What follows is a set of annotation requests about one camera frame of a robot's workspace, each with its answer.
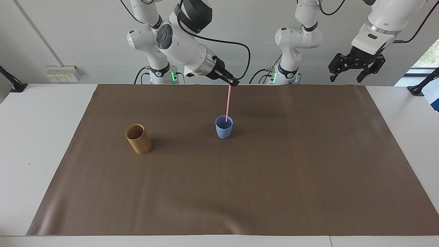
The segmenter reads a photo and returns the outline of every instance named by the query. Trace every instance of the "blue object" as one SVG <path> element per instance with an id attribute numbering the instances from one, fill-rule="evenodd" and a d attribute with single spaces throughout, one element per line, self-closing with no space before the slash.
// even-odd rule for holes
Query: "blue object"
<path id="1" fill-rule="evenodd" d="M 435 102 L 432 103 L 433 109 L 439 112 L 439 99 L 436 99 Z"/>
<path id="2" fill-rule="evenodd" d="M 226 122 L 226 116 L 219 116 L 215 121 L 216 133 L 220 139 L 227 139 L 232 133 L 233 120 L 228 117 Z"/>

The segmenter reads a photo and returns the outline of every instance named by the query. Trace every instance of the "pink straw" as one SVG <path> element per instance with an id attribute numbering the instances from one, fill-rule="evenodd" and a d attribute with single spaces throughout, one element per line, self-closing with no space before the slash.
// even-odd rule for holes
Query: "pink straw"
<path id="1" fill-rule="evenodd" d="M 232 86 L 229 85 L 229 96 L 227 97 L 227 110 L 226 110 L 226 123 L 229 118 L 229 107 L 230 107 L 230 94 L 232 93 Z"/>

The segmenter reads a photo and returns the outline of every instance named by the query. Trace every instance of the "leather mat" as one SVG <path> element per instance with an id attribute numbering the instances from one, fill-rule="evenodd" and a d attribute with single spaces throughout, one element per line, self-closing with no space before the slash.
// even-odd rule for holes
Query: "leather mat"
<path id="1" fill-rule="evenodd" d="M 99 85 L 28 235 L 439 235 L 365 87 Z M 149 154 L 125 129 L 142 124 Z"/>

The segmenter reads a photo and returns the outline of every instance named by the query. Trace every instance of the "table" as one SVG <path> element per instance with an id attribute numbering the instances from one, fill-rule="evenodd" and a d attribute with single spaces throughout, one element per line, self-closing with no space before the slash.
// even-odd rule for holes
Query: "table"
<path id="1" fill-rule="evenodd" d="M 165 244 L 241 246 L 438 246 L 433 237 L 69 236 L 25 235 L 96 85 L 29 85 L 0 105 L 0 246 Z M 436 210 L 439 115 L 403 87 L 367 87 Z"/>

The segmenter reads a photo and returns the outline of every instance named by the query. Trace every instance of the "wooden cup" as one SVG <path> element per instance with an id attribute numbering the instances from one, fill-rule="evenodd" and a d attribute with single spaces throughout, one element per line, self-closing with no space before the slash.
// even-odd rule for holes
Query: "wooden cup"
<path id="1" fill-rule="evenodd" d="M 125 137 L 138 154 L 146 154 L 151 150 L 151 140 L 141 124 L 133 124 L 125 131 Z"/>

